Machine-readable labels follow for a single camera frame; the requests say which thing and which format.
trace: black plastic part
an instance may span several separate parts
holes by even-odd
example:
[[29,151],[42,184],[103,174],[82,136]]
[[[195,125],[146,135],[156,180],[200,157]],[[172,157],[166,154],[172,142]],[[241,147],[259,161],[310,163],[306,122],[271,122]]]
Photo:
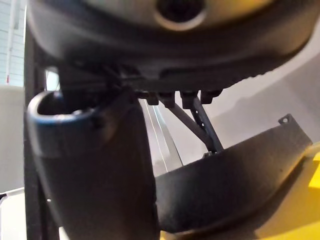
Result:
[[198,123],[198,125],[201,125],[203,127],[203,130],[211,138],[215,148],[215,152],[221,152],[224,149],[224,147],[222,146],[219,137],[214,127],[212,126],[204,107],[202,106],[199,98],[197,97],[193,100],[193,110],[191,113],[194,117],[194,120]]
[[182,99],[182,108],[183,109],[192,109],[194,106],[194,100],[197,98],[198,92],[180,92],[180,97]]
[[27,17],[52,56],[90,71],[126,65],[140,77],[121,77],[124,84],[173,92],[217,91],[273,70],[308,42],[319,12],[319,0],[276,0],[239,21],[186,32],[124,22],[76,0],[29,0]]
[[200,97],[201,104],[211,104],[213,98],[218,97],[222,93],[222,91],[223,90],[217,90],[217,91],[205,91],[205,90],[202,90],[201,91],[201,97]]
[[2,198],[6,197],[6,196],[7,196],[7,194],[0,194],[0,201]]
[[[44,61],[50,62],[36,44],[28,24],[26,24],[25,30],[24,54],[24,97],[25,106],[28,106],[31,99],[46,88],[45,69],[42,67],[42,63]],[[35,167],[26,116],[24,116],[23,122],[26,237],[28,240],[59,240],[59,230],[49,211],[47,199]]]
[[147,131],[133,92],[74,113],[59,92],[43,92],[27,116],[45,195],[70,240],[159,239]]
[[261,208],[312,144],[291,115],[280,122],[220,153],[157,177],[160,228],[192,235],[233,224]]
[[168,108],[191,132],[194,133],[206,146],[210,152],[215,152],[215,145],[209,135],[198,124],[189,117],[176,103],[174,107]]

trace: yellow surface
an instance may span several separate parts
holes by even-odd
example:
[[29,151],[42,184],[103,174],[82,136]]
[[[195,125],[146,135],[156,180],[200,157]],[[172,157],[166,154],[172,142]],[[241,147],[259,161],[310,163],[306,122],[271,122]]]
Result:
[[[229,231],[189,239],[320,240],[320,143],[306,152],[297,176],[266,220],[258,215]],[[161,240],[179,239],[167,233],[161,236]]]
[[255,231],[265,240],[320,240],[320,146],[274,215]]
[[[313,161],[320,162],[320,152],[315,155]],[[309,188],[320,189],[320,164],[309,183]]]

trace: round hole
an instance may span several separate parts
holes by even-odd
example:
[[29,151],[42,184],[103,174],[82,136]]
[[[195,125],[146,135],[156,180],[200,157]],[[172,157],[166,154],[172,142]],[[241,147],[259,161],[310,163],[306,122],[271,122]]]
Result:
[[185,31],[202,23],[205,7],[204,0],[158,0],[155,19],[167,29]]
[[175,23],[185,23],[198,16],[205,7],[203,0],[158,0],[159,13]]

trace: white wall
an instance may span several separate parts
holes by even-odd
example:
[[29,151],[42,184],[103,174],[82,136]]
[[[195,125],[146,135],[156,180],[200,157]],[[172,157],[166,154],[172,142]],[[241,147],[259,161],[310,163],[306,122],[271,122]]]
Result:
[[[6,65],[7,65],[7,47],[8,47],[8,30],[10,22],[11,0],[0,0],[0,85],[6,84]],[[24,19],[25,19],[26,1],[20,0],[18,13],[18,29],[14,30],[10,78],[9,84],[12,86],[24,85]]]

